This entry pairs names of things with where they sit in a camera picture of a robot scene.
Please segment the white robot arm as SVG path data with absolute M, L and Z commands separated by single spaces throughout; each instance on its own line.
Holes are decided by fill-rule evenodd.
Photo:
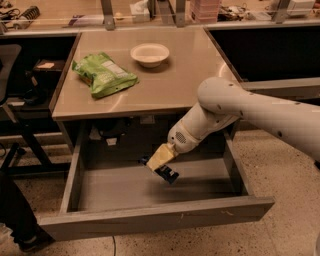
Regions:
M 252 93 L 224 78 L 210 77 L 200 84 L 197 103 L 170 129 L 167 142 L 148 160 L 148 168 L 162 167 L 238 119 L 320 161 L 319 106 Z

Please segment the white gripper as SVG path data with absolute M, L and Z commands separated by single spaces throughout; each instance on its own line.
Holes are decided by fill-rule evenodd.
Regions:
M 163 143 L 148 160 L 147 167 L 151 171 L 165 165 L 177 154 L 192 151 L 203 140 L 203 135 L 198 128 L 193 129 L 188 123 L 180 120 L 170 129 L 167 140 L 169 143 Z

